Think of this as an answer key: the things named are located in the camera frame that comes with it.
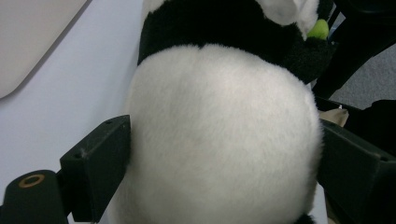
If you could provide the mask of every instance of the white table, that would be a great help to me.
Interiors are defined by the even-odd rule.
[[[67,150],[120,115],[136,68],[141,4],[92,0],[42,67],[0,99],[0,199],[20,175],[57,172]],[[327,223],[323,201],[315,208],[318,223]]]

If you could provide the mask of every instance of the gray floor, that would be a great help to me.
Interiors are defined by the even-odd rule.
[[[343,19],[340,16],[334,25]],[[331,97],[360,109],[382,99],[396,100],[396,45],[370,59]]]

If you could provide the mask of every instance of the plush body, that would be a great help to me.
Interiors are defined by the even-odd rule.
[[[311,91],[261,55],[208,42],[141,45],[125,106],[131,161],[110,220],[311,223],[321,139]]]

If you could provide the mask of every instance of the stuffed panda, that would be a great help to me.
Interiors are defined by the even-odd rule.
[[[317,19],[318,0],[146,0],[111,223],[314,223],[318,55],[290,55]]]

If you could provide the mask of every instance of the white fur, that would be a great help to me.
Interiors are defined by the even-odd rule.
[[[311,209],[318,113],[286,69],[238,49],[167,49],[137,68],[126,112],[112,223],[290,224]]]
[[[172,0],[145,0],[143,3],[142,22],[144,22],[150,12],[158,9],[165,1]],[[318,19],[318,0],[256,1],[260,4],[264,15],[269,20],[280,25],[297,23],[304,39],[306,39],[306,35],[314,27]]]

